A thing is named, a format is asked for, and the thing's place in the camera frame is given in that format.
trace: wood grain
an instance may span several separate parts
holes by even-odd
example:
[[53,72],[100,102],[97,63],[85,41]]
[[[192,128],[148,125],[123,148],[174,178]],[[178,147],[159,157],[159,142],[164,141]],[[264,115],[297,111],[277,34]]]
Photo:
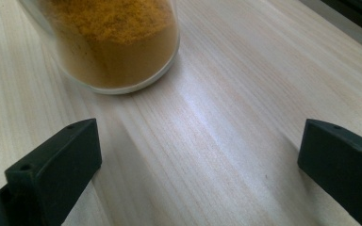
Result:
[[60,75],[0,0],[0,187],[17,159],[96,118],[104,164],[64,225],[357,225],[296,161],[307,118],[362,136],[362,45],[297,0],[177,9],[169,72],[105,96]]

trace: wooden table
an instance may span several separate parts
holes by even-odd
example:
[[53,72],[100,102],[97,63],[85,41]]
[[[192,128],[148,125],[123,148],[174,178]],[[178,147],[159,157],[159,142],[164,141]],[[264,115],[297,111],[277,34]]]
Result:
[[181,46],[147,89],[69,82],[0,0],[4,170],[96,118],[104,164],[64,225],[357,225],[299,170],[307,118],[362,136],[362,45],[298,0],[177,2]]

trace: glass jar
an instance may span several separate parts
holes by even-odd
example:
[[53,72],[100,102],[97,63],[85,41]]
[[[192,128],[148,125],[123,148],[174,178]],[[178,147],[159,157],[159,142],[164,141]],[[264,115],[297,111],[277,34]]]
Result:
[[18,0],[63,74],[95,92],[149,86],[173,63],[173,0]]

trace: powder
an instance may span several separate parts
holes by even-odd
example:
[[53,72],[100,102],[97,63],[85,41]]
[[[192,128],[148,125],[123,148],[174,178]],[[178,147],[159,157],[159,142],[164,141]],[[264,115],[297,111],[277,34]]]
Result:
[[61,69],[95,88],[137,85],[176,52],[168,0],[40,0],[40,6],[57,35]]

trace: orange powder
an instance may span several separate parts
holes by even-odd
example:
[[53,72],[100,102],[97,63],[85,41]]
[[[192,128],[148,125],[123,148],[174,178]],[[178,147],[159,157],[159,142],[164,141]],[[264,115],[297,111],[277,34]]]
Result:
[[99,89],[145,81],[173,57],[178,31],[168,0],[40,0],[58,36],[63,71]]

